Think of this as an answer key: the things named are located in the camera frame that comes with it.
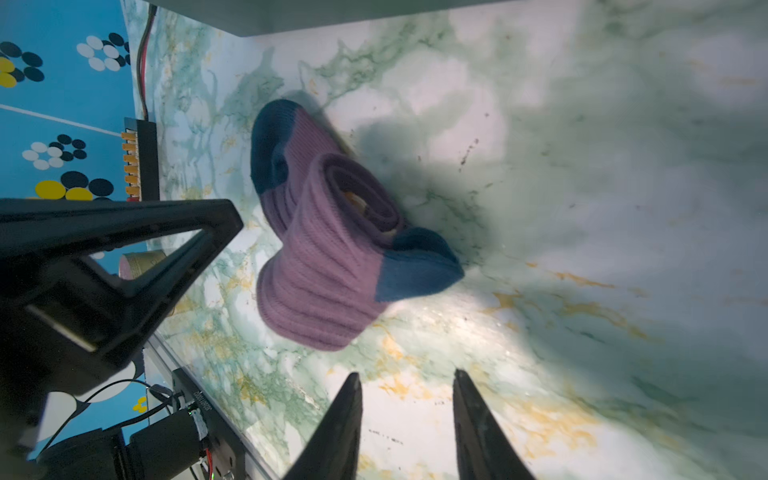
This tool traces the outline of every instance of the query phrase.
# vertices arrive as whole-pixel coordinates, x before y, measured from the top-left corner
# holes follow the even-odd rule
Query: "marble surface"
[[[138,46],[147,4],[124,1]],[[758,1],[520,0],[236,38],[161,9],[162,196],[228,198],[246,226],[159,332],[278,475],[357,371],[359,477],[457,478],[463,368],[537,478],[768,477],[766,25]],[[466,279],[342,352],[268,330],[280,242],[249,144],[275,98]]]

